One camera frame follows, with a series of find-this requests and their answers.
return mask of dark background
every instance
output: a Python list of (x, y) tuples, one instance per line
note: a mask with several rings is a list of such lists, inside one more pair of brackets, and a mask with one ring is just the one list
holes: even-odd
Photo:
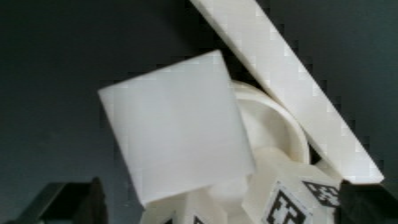
[[(259, 3), (398, 195), (398, 1)], [(215, 48), (254, 83), (188, 1), (0, 2), (0, 224), (49, 182), (94, 176), (110, 223), (138, 223), (96, 91)]]

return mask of white plastic strip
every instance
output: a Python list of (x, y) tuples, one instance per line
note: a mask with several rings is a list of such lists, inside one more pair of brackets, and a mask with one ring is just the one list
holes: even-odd
[(255, 1), (190, 1), (335, 172), (355, 184), (378, 183), (382, 173)]
[(254, 171), (215, 51), (99, 90), (142, 205)]

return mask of black square marking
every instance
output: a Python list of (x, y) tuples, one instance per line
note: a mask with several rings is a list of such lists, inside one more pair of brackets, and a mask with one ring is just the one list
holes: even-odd
[(339, 191), (335, 187), (302, 181), (319, 204), (335, 208), (339, 206)]
[(204, 222), (202, 222), (202, 220), (197, 218), (197, 216), (195, 216), (195, 218), (193, 218), (193, 224), (204, 224)]
[(307, 214), (302, 212), (298, 205), (295, 204), (284, 192), (279, 190), (266, 217), (266, 223), (303, 224), (305, 220), (307, 220)]

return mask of white curved surface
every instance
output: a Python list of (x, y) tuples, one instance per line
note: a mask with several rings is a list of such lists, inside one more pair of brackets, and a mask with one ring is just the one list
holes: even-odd
[(353, 184), (380, 183), (383, 175), (255, 1), (190, 1), (339, 176)]
[(275, 147), (309, 164), (307, 138), (293, 116), (248, 84), (232, 81), (232, 88), (252, 150)]
[[(232, 81), (232, 90), (252, 151), (279, 148), (293, 161), (309, 164), (305, 135), (289, 113), (248, 84)], [(227, 180), (209, 187), (209, 195), (222, 205), (229, 217), (243, 213), (241, 201), (248, 189), (247, 179)]]

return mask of white object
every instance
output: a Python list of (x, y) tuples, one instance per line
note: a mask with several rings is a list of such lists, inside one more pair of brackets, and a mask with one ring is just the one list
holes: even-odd
[(149, 203), (140, 224), (227, 224), (225, 212), (204, 190)]
[(241, 204), (252, 223), (334, 223), (339, 182), (279, 149), (254, 154), (257, 172)]
[(339, 176), (353, 183), (383, 179), (332, 103), (254, 0), (191, 0), (250, 74), (307, 133)]
[(99, 90), (142, 205), (254, 172), (218, 51)]
[(307, 138), (293, 116), (248, 84), (234, 81), (232, 88), (252, 150), (275, 147), (309, 164)]
[[(270, 147), (284, 149), (289, 159), (309, 164), (307, 139), (289, 113), (248, 84), (234, 81), (232, 89), (252, 151)], [(243, 213), (241, 201), (247, 189), (248, 177), (227, 180), (209, 187), (209, 195), (229, 217)]]

